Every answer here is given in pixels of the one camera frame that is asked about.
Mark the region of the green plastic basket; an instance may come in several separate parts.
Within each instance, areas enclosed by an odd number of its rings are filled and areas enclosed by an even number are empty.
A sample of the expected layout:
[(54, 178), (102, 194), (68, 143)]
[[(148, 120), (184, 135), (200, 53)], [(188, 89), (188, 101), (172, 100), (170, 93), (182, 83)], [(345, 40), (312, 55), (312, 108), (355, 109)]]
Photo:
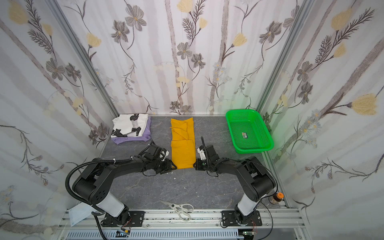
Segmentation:
[[(230, 110), (226, 113), (226, 120), (238, 154), (262, 153), (274, 148), (272, 136), (257, 111)], [(242, 133), (247, 133), (249, 138), (244, 139)]]

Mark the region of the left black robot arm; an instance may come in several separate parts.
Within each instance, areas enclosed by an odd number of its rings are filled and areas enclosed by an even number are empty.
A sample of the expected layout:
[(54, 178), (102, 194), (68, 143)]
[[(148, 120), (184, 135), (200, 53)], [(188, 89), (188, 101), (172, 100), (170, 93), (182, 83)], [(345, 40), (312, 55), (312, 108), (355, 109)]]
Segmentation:
[(110, 189), (114, 179), (148, 170), (166, 174), (177, 169), (168, 158), (169, 152), (151, 142), (137, 155), (124, 160), (95, 158), (72, 169), (65, 180), (65, 188), (74, 199), (91, 206), (91, 214), (106, 215), (107, 226), (126, 227), (132, 221), (129, 207), (120, 202)]

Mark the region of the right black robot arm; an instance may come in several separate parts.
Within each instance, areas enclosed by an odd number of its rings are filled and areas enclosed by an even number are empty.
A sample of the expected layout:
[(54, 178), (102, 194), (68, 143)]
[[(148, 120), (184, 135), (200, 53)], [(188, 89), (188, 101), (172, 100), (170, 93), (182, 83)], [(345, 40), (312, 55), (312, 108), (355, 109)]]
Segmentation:
[(199, 157), (194, 164), (197, 171), (206, 171), (216, 176), (229, 174), (237, 177), (244, 194), (231, 214), (223, 214), (223, 226), (247, 225), (257, 221), (255, 213), (260, 201), (278, 188), (275, 177), (256, 157), (244, 160), (220, 158), (213, 146), (200, 146)]

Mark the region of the yellow t-shirt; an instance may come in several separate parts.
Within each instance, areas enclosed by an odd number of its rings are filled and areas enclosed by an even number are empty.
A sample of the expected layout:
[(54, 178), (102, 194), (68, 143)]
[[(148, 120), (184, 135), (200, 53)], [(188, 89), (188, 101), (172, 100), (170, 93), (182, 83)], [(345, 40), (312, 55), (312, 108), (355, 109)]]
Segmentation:
[(196, 162), (194, 120), (171, 119), (172, 162), (178, 169), (193, 168)]

